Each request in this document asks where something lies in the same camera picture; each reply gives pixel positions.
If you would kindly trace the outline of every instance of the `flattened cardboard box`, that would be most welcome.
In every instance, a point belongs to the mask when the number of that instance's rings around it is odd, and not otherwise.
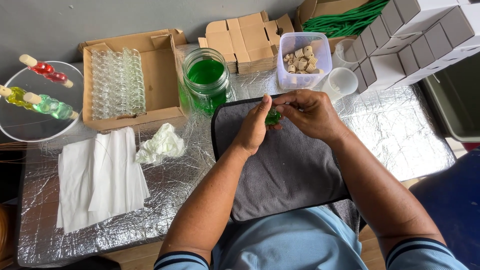
[[[372,0],[305,0],[295,11],[294,29],[295,32],[303,32],[301,27],[310,18],[322,15],[342,14],[351,9],[357,8]],[[330,51],[335,51],[335,45],[346,39],[355,39],[357,36],[333,37],[328,39]]]
[[[186,43],[184,33],[178,29],[164,29],[81,43],[79,50],[84,55],[84,124],[95,130],[108,130],[157,120],[183,122],[181,119],[185,117],[179,99],[175,44]],[[122,51],[123,47],[138,50],[142,57],[146,114],[93,120],[92,50]]]
[[[199,37],[201,48],[220,52],[231,73],[248,74],[276,67],[280,36],[293,32],[287,14],[268,21],[266,11],[240,18],[211,22],[205,37]]]

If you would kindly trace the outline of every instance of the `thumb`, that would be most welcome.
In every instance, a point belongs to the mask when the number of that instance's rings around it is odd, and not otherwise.
[[[255,112],[255,114],[258,117],[265,119],[271,107],[272,107],[272,98],[269,95],[264,94],[264,98],[262,99],[262,102],[260,102],[260,104],[258,105],[258,109]]]
[[[295,122],[295,120],[300,119],[301,117],[301,111],[297,110],[296,108],[288,105],[288,104],[282,104],[278,105],[276,107],[276,111],[290,119],[290,121]]]

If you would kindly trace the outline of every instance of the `shirt sleeve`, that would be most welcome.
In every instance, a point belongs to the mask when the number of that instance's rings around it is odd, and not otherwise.
[[[400,241],[388,253],[388,270],[468,270],[442,243],[423,237]]]
[[[207,261],[200,255],[188,251],[174,251],[160,256],[154,270],[208,270]]]

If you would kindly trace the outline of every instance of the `green rope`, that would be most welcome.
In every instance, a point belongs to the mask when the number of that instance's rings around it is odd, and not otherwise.
[[[360,35],[382,13],[389,0],[375,0],[343,14],[322,15],[302,24],[304,32],[325,33],[328,38]]]

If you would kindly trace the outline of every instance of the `stack of paper towels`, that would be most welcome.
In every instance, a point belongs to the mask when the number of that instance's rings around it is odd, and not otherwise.
[[[130,127],[64,146],[57,228],[70,233],[143,208],[150,194],[135,153]]]

